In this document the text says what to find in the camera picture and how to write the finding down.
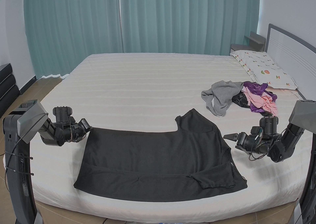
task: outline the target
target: tiled floor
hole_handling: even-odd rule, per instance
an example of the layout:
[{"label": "tiled floor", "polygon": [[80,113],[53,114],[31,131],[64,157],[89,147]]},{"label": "tiled floor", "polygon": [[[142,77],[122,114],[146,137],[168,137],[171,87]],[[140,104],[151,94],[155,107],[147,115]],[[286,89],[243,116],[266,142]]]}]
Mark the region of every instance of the tiled floor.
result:
[{"label": "tiled floor", "polygon": [[[57,84],[61,78],[41,78],[37,80],[23,95],[10,106],[0,123],[0,154],[4,153],[4,135],[2,119],[15,107],[29,99],[42,100]],[[15,215],[11,204],[9,192],[4,183],[4,167],[0,158],[0,223],[11,224],[15,222]],[[36,202],[45,224],[102,224],[104,218],[65,210],[58,207]],[[287,224],[294,210],[295,202],[266,209],[256,213],[245,214],[231,219],[212,222],[212,224]],[[124,221],[107,220],[106,224],[124,224]]]}]

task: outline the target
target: black shirt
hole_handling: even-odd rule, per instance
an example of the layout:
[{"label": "black shirt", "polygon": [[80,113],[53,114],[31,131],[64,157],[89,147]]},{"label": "black shirt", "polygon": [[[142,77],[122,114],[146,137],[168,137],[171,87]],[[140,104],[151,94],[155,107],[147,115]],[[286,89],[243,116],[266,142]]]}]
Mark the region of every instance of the black shirt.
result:
[{"label": "black shirt", "polygon": [[217,126],[195,109],[178,130],[149,133],[93,128],[76,189],[131,201],[176,202],[247,188]]}]

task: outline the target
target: pink cloth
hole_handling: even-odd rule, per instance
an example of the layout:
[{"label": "pink cloth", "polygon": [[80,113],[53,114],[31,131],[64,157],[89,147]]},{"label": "pink cloth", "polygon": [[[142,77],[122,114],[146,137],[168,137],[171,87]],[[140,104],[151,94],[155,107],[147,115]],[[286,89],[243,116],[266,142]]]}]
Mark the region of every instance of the pink cloth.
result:
[{"label": "pink cloth", "polygon": [[274,116],[277,116],[277,106],[272,101],[272,97],[267,93],[263,92],[261,96],[252,94],[247,87],[243,87],[241,90],[248,100],[248,105],[250,102],[257,108],[262,108],[263,110],[272,113]]}]

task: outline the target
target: purple satin cloth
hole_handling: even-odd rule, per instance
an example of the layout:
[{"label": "purple satin cloth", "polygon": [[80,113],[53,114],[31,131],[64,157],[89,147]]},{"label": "purple satin cloth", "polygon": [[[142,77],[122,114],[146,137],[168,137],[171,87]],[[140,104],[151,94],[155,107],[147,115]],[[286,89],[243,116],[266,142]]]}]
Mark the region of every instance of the purple satin cloth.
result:
[{"label": "purple satin cloth", "polygon": [[[250,81],[246,81],[244,82],[244,87],[247,87],[248,90],[252,94],[255,94],[255,95],[261,96],[263,92],[267,93],[269,96],[272,97],[273,102],[275,102],[275,100],[277,99],[277,95],[265,90],[268,87],[268,84],[257,84]],[[262,108],[255,107],[251,102],[250,102],[250,110],[252,112],[264,112]]]}]

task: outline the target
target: curtain fold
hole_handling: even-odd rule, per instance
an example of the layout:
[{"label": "curtain fold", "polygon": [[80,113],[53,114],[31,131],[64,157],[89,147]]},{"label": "curtain fold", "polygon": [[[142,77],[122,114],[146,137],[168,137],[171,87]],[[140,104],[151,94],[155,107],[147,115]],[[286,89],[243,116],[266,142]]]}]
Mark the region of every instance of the curtain fold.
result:
[{"label": "curtain fold", "polygon": [[124,52],[228,55],[257,32],[260,0],[121,0]]},{"label": "curtain fold", "polygon": [[123,52],[119,0],[24,0],[37,78],[70,73],[91,54]]}]

